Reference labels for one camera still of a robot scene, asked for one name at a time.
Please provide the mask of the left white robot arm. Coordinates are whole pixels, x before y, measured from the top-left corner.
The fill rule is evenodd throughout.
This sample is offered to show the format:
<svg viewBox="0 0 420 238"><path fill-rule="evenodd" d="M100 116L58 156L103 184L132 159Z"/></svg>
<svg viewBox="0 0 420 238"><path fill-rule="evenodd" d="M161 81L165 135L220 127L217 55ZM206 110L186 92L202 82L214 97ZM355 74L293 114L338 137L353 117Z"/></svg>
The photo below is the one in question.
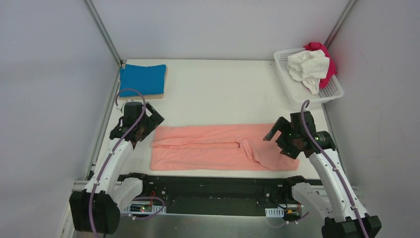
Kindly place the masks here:
<svg viewBox="0 0 420 238"><path fill-rule="evenodd" d="M118 124L110 131L103 161L81 191L72 192L69 204L74 228L79 232L111 235L118 228L123 209L143 189L139 178L117 180L137 143L142 142L164 118L146 102L127 102Z"/></svg>

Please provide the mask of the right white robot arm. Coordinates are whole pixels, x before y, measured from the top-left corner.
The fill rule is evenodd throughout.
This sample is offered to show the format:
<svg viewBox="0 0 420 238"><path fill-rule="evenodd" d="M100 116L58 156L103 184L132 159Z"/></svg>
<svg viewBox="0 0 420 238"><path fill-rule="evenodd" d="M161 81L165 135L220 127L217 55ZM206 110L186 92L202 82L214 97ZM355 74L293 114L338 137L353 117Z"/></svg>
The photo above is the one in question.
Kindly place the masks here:
<svg viewBox="0 0 420 238"><path fill-rule="evenodd" d="M309 215L323 222L324 238L374 238L382 228L378 216L369 215L343 172L336 146L327 131L317 131L311 112L292 113L290 120L280 117L264 137L276 139L281 154L296 159L300 153L315 168L328 199L324 200L303 176L286 178L280 201L297 201Z"/></svg>

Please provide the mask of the salmon pink t shirt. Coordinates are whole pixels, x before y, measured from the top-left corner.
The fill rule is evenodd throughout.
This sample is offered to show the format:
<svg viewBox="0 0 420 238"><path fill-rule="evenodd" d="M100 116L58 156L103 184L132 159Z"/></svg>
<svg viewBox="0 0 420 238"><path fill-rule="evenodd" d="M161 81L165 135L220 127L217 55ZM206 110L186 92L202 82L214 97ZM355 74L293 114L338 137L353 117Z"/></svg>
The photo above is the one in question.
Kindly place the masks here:
<svg viewBox="0 0 420 238"><path fill-rule="evenodd" d="M300 161L281 154L263 138L269 123L156 129L151 143L153 171L295 171Z"/></svg>

